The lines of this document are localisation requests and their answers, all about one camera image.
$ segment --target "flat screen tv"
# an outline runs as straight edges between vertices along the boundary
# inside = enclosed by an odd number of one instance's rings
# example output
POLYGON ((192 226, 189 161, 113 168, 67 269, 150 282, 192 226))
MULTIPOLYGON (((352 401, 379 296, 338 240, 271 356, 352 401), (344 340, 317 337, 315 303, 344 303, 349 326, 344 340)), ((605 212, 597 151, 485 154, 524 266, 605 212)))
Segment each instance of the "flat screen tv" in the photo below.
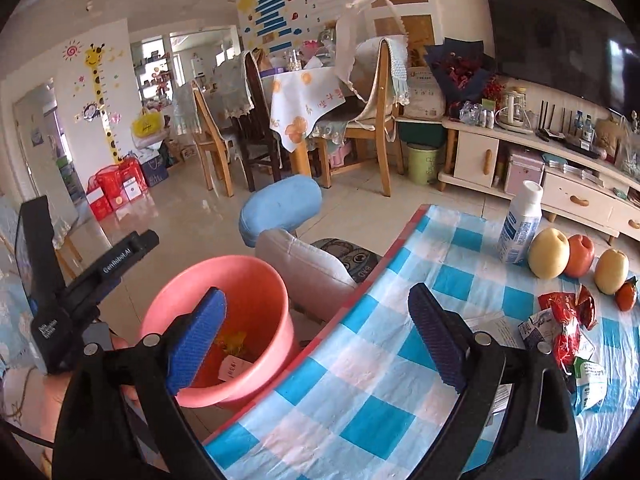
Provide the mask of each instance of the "flat screen tv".
POLYGON ((489 9, 499 73, 640 112, 640 49, 622 20, 585 0, 489 0, 489 9))

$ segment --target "yellow bag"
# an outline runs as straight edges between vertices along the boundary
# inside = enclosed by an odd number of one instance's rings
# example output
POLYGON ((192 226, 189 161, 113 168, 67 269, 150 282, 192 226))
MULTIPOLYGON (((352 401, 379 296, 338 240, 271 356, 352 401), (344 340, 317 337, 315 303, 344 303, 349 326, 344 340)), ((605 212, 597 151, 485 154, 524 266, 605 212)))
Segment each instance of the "yellow bag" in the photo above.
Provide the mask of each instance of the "yellow bag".
POLYGON ((146 108, 142 108, 140 117, 138 117, 133 123, 131 123, 131 129, 133 134, 144 139, 158 133, 164 125, 164 117, 158 111, 150 111, 146 108))

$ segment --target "tiled floor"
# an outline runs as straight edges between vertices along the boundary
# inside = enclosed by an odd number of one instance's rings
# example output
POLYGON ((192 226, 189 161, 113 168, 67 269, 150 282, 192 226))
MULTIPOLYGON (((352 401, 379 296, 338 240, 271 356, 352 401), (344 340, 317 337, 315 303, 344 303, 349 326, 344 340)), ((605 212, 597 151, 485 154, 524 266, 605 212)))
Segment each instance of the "tiled floor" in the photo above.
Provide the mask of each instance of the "tiled floor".
MULTIPOLYGON (((250 196, 238 163, 233 165, 232 175, 236 192, 233 197, 224 195, 219 182, 215 190, 207 191, 200 164, 192 158, 175 168, 170 178, 153 188, 147 198, 131 204, 130 214, 120 220, 112 215, 102 224, 92 219, 73 233, 72 239, 84 259, 82 266, 133 230, 153 229, 158 233, 160 245, 136 264, 100 305, 102 319, 129 342, 137 341, 140 320, 173 276, 206 258, 252 254, 238 232, 240 209, 250 196)), ((258 172, 255 177, 258 187, 272 182, 258 172)), ((335 176, 332 181, 331 189, 322 190, 321 213, 298 229, 298 236, 306 242, 338 237, 384 254, 421 204, 437 204, 500 222, 509 207, 507 200, 456 186, 448 186, 444 193, 431 186, 416 186, 395 173, 392 196, 386 198, 381 194, 375 166, 335 176)), ((549 225, 546 219, 543 225, 549 225)), ((571 220, 558 217, 554 227, 567 235, 588 234, 596 243, 597 255, 608 247, 606 235, 571 220)), ((640 269, 637 242, 622 236, 614 247, 629 256, 632 269, 640 269)), ((185 413, 201 439, 230 416, 215 406, 185 413)))

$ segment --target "blue stool cushion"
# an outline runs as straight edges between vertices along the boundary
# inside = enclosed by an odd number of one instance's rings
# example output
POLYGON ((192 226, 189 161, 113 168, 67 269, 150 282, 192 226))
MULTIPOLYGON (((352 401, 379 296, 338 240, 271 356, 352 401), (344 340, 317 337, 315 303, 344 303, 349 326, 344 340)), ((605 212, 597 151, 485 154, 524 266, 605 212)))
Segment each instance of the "blue stool cushion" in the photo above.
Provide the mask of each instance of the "blue stool cushion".
POLYGON ((322 193, 316 181, 294 175, 256 191, 240 212, 238 229, 247 247, 255 247, 262 231, 293 231, 320 212, 322 193))

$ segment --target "blue checkered tablecloth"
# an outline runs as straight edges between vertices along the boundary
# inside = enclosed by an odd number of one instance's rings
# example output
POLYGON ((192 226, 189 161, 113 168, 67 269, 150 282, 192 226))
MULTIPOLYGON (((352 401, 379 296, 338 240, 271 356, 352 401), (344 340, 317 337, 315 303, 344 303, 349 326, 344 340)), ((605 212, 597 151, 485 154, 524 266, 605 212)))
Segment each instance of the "blue checkered tablecloth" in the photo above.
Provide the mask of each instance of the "blue checkered tablecloth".
MULTIPOLYGON (((408 315, 409 289, 424 282, 445 309, 465 319, 501 310, 515 331, 539 310, 538 295, 577 291, 577 280, 543 282, 527 266, 501 263, 501 227, 437 206, 418 210, 366 294, 274 390, 206 444, 227 478, 407 478, 458 398, 440 380, 408 315)), ((639 309, 620 312, 592 276, 584 284, 595 297, 598 324, 588 337, 609 384, 600 410, 576 418, 583 476, 613 444, 639 397, 639 309)), ((487 460, 501 421, 497 415, 485 428, 467 469, 487 460)))

